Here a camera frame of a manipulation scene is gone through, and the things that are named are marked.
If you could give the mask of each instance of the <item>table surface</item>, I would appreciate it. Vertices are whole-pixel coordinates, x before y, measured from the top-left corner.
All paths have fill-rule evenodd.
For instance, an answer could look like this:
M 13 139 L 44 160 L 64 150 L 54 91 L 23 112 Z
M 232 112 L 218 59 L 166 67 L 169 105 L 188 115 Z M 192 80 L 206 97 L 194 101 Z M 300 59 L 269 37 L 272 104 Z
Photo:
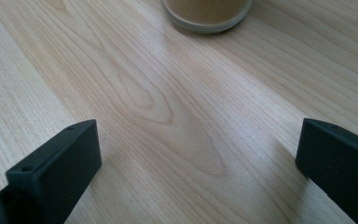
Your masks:
M 67 223 L 352 223 L 295 166 L 303 118 L 358 134 L 358 1 L 255 0 L 219 35 L 159 0 L 0 0 L 0 189 L 97 119 Z

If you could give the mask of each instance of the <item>light wooden surface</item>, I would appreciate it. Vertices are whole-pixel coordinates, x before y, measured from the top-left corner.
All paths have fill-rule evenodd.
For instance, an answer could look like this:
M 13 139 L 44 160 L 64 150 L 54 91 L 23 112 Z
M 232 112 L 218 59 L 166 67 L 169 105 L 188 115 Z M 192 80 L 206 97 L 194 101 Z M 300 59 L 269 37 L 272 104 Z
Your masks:
M 67 223 L 352 223 L 294 164 L 305 117 L 358 133 L 358 1 L 255 0 L 194 35 L 159 0 L 0 0 L 0 189 L 98 121 L 103 167 Z

